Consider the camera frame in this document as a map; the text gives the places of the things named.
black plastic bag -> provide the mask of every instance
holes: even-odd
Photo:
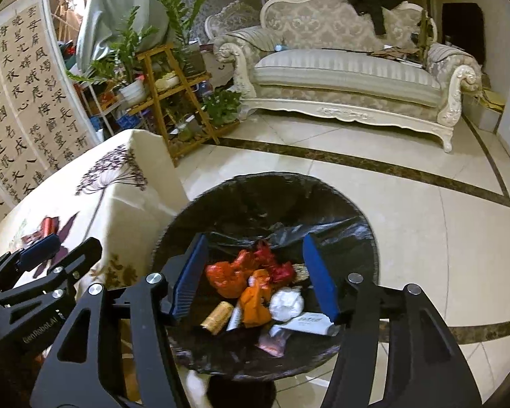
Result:
[[[378,278],[378,254],[370,224],[362,212],[329,185],[298,173],[269,172],[238,176],[208,190],[170,224],[153,253],[153,271],[172,256],[185,252],[195,233],[209,241],[211,262],[232,261],[241,249],[266,239],[278,261],[303,263],[302,239],[312,233],[333,278],[351,272]],[[309,281],[303,282],[305,311],[320,312]],[[199,373],[220,374],[234,380],[276,380],[305,373],[338,352],[335,337],[295,332],[285,355],[272,357],[255,345],[260,328],[223,329],[217,336],[200,323],[221,297],[205,275],[201,278],[189,315],[168,327],[177,361]]]

potted plant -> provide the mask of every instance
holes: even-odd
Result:
[[[170,27],[174,29],[178,48],[175,55],[185,64],[185,76],[190,77],[205,72],[204,59],[199,44],[191,44],[192,27],[196,16],[206,0],[195,0],[192,9],[183,0],[158,0],[166,9]]]
[[[134,6],[128,18],[125,19],[125,27],[117,29],[117,40],[110,43],[110,53],[101,59],[91,62],[93,77],[73,75],[68,76],[74,81],[98,83],[112,81],[115,86],[120,85],[119,91],[123,95],[128,106],[141,103],[147,97],[143,82],[136,78],[135,54],[140,43],[147,36],[157,32],[153,26],[142,29],[140,33],[133,28],[134,20],[140,6]]]
[[[220,127],[236,120],[242,94],[231,90],[216,90],[208,95],[202,104],[202,109],[210,117],[211,123]]]

sofa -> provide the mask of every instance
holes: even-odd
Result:
[[[424,68],[368,56],[384,45],[414,48],[420,6],[403,2],[384,12],[376,36],[368,14],[347,0],[269,0],[260,25],[219,35],[214,54],[234,64],[242,115],[257,108],[323,118],[395,125],[434,134],[451,152],[461,92],[479,91],[481,68],[471,55],[433,38]],[[275,51],[276,45],[287,50]]]

green plant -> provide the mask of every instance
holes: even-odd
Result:
[[[191,40],[191,30],[194,19],[199,14],[206,0],[195,0],[189,9],[183,0],[158,0],[166,9],[170,27],[174,29],[175,37],[181,46],[188,46]]]
[[[116,84],[129,85],[134,82],[134,68],[136,65],[135,54],[140,43],[149,35],[158,31],[153,26],[142,29],[140,33],[132,27],[140,6],[134,6],[129,16],[124,19],[125,27],[117,29],[117,40],[110,43],[110,53],[104,58],[91,61],[93,76],[74,75],[67,71],[67,75],[80,83],[98,83],[101,81],[113,81]]]
[[[218,89],[209,95],[202,104],[213,125],[221,126],[234,121],[238,115],[242,94]]]

orange crumpled bag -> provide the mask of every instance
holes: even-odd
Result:
[[[216,262],[206,267],[206,277],[210,285],[226,299],[236,299],[248,286],[248,278],[259,264],[248,250],[241,250],[236,260],[230,264],[226,261]]]
[[[272,320],[268,308],[263,302],[270,302],[272,287],[270,275],[266,270],[256,270],[252,275],[254,283],[247,287],[240,296],[240,306],[243,310],[243,324],[247,327],[257,327]]]

